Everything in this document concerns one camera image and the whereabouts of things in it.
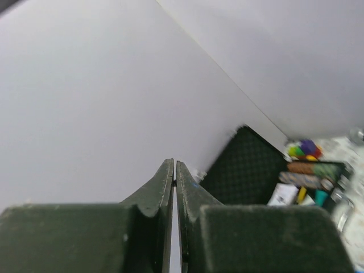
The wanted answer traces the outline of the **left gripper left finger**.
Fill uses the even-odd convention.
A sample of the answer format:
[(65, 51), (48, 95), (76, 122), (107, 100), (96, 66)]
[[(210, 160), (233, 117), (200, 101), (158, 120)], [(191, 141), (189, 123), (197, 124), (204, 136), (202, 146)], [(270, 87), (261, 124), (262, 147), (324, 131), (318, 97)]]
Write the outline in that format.
[(174, 161), (111, 204), (28, 204), (1, 214), (2, 272), (168, 272)]

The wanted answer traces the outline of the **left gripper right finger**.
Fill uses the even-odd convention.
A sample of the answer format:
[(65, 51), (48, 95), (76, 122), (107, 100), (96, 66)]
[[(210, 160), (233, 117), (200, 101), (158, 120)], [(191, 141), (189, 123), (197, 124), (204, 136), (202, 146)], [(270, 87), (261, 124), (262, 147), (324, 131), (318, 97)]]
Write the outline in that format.
[(329, 214), (314, 206), (224, 205), (176, 164), (182, 272), (353, 272)]

